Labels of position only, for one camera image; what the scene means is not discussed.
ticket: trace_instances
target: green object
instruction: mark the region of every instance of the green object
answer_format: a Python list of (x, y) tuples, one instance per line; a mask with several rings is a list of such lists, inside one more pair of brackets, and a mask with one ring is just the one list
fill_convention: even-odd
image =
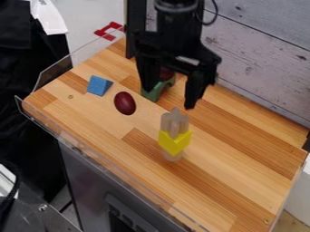
[(177, 77), (174, 75), (171, 79), (165, 81), (165, 82), (158, 82), (154, 89), (152, 89), (150, 92), (146, 92), (141, 87), (141, 95), (147, 99), (149, 99), (152, 102), (156, 102), (160, 99), (161, 93), (164, 90), (166, 86), (173, 86), (176, 83)]

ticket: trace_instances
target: blue block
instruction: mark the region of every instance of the blue block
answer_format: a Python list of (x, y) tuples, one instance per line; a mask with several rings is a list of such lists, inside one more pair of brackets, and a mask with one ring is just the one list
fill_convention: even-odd
[(87, 92), (103, 96), (109, 88), (113, 85), (113, 82), (103, 79), (98, 76), (92, 76), (88, 83)]

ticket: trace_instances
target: person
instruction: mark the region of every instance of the person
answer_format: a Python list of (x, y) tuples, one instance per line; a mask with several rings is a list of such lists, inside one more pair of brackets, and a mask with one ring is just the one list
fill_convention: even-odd
[(47, 35), (30, 3), (0, 2), (0, 161), (13, 162), (46, 200), (63, 187), (57, 141), (27, 120), (15, 96), (25, 98), (39, 73), (69, 53), (65, 34)]

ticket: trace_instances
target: red egg-shaped object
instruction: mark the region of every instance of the red egg-shaped object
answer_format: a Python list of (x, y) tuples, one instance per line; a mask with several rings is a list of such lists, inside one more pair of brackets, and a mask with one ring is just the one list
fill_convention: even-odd
[(132, 115), (136, 111), (136, 102), (127, 92), (119, 92), (115, 95), (114, 105), (116, 109), (125, 115)]

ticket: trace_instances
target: yellow block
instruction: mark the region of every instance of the yellow block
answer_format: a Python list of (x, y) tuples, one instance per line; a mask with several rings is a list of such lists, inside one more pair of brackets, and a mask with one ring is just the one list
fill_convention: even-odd
[(160, 130), (159, 145), (171, 156), (176, 156), (189, 145), (190, 138), (190, 130), (181, 133), (176, 139), (172, 139), (167, 132)]

